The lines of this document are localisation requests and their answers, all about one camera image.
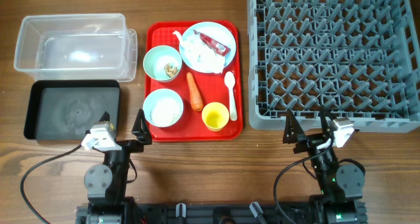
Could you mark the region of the brown mushroom piece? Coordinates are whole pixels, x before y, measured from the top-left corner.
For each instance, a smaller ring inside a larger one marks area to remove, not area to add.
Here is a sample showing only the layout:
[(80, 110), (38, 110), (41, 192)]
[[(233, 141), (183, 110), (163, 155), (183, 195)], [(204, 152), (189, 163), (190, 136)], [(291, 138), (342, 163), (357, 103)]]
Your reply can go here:
[(175, 77), (178, 74), (178, 72), (179, 72), (178, 68), (175, 67), (175, 66), (172, 66), (171, 63), (166, 64), (164, 66), (164, 70), (165, 70), (166, 75), (169, 78)]

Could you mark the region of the green bowl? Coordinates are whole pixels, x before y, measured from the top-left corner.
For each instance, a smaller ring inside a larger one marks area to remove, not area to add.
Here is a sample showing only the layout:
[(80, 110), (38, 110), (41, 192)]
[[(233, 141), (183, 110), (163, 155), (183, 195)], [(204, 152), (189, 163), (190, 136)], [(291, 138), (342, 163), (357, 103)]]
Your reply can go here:
[[(178, 74), (173, 78), (169, 78), (165, 73), (164, 66), (168, 63), (178, 68)], [(168, 45), (154, 47), (146, 53), (143, 68), (146, 75), (156, 81), (163, 83), (173, 81), (182, 69), (181, 55), (175, 48)]]

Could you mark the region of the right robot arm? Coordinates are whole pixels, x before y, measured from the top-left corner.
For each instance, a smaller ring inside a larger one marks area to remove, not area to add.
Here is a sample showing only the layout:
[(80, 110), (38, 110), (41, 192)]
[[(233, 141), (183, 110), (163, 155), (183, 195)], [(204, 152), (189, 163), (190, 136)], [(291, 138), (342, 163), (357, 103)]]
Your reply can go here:
[(303, 223), (362, 223), (361, 213), (366, 170), (350, 158), (339, 160), (334, 148), (341, 148), (355, 132), (348, 118), (336, 118), (327, 108), (320, 108), (322, 132), (306, 135), (292, 110), (286, 112), (283, 142), (295, 145), (293, 152), (307, 153), (308, 157), (287, 166), (283, 175), (293, 166), (310, 161), (313, 176), (321, 194), (312, 195), (308, 201)]

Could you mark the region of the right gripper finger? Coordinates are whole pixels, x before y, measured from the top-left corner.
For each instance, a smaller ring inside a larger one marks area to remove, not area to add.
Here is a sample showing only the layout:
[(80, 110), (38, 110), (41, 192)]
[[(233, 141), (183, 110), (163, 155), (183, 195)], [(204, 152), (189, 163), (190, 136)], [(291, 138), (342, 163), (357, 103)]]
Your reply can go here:
[(334, 116), (325, 106), (321, 106), (320, 107), (320, 121), (321, 121), (323, 135), (330, 135), (331, 133), (331, 128), (327, 120), (333, 121)]
[(294, 116), (293, 112), (288, 109), (286, 112), (286, 125), (283, 134), (283, 143), (300, 143), (306, 140), (306, 135)]

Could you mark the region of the yellow plastic cup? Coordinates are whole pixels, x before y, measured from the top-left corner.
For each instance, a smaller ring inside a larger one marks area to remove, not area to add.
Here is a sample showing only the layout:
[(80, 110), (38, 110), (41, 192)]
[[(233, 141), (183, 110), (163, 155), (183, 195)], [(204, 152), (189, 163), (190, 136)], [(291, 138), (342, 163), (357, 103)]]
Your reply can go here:
[(229, 122), (229, 110), (220, 102), (211, 102), (204, 106), (201, 118), (210, 131), (220, 131)]

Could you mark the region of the red snack wrapper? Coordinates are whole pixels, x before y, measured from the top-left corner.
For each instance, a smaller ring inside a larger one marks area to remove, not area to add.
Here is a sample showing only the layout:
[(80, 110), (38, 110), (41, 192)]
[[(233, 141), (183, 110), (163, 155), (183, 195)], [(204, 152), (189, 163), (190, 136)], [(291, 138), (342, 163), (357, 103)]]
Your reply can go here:
[(216, 52), (218, 55), (226, 56), (230, 52), (230, 48), (226, 45), (218, 42), (217, 40), (213, 39), (212, 37), (209, 37), (206, 34), (203, 34), (201, 32), (198, 32), (194, 30), (194, 33), (196, 35), (199, 35), (199, 38), (214, 52)]

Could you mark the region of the white rice grains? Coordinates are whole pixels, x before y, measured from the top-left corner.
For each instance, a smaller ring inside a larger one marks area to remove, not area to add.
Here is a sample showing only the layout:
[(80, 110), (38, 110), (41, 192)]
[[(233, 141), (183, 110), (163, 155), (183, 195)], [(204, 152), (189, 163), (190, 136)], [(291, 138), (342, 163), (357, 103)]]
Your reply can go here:
[(162, 98), (156, 102), (150, 116), (155, 126), (169, 127), (179, 119), (180, 113), (181, 107), (175, 99)]

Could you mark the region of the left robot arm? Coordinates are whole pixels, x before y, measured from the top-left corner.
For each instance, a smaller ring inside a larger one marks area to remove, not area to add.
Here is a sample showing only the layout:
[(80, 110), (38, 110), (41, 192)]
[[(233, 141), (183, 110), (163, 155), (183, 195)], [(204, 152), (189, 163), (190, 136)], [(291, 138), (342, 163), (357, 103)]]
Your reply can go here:
[(116, 129), (110, 122), (109, 113), (103, 113), (98, 123), (86, 131), (81, 146), (104, 154), (101, 164), (90, 167), (84, 176), (88, 206), (78, 207), (76, 223), (125, 224), (146, 223), (147, 220), (133, 197), (125, 195), (129, 168), (134, 166), (132, 153), (144, 151), (152, 144), (143, 109), (138, 111), (132, 134), (135, 139), (117, 141)]

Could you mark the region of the white napkin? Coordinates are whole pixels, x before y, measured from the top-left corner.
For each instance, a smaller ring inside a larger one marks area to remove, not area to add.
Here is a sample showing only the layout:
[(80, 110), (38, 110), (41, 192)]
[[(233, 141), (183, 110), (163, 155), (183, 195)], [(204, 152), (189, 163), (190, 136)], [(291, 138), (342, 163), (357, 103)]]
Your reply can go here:
[(221, 74), (225, 67), (225, 57), (207, 46), (198, 34), (183, 39), (180, 32), (173, 35), (179, 41), (179, 51), (183, 61), (191, 69), (201, 73)]

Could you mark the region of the light blue bowl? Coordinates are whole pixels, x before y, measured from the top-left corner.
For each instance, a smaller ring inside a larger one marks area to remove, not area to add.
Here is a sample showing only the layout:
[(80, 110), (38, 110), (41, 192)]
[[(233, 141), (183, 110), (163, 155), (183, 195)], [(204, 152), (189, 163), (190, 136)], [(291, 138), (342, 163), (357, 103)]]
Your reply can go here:
[(182, 113), (183, 113), (183, 110), (184, 110), (183, 100), (181, 99), (181, 97), (179, 96), (179, 94), (176, 93), (176, 92), (174, 92), (173, 90), (170, 90), (170, 89), (158, 89), (158, 90), (155, 90), (155, 91), (151, 92), (145, 98), (145, 100), (144, 100), (144, 103), (143, 103), (143, 111), (144, 111), (144, 115), (146, 117), (146, 120), (150, 124), (152, 124), (153, 126), (155, 126), (155, 125), (152, 122), (152, 119), (151, 119), (151, 116), (150, 116), (150, 112), (153, 109), (153, 107), (156, 105), (156, 102), (159, 99), (162, 99), (162, 98), (172, 98), (172, 99), (175, 99), (179, 103), (179, 105), (181, 107), (180, 117), (182, 116)]

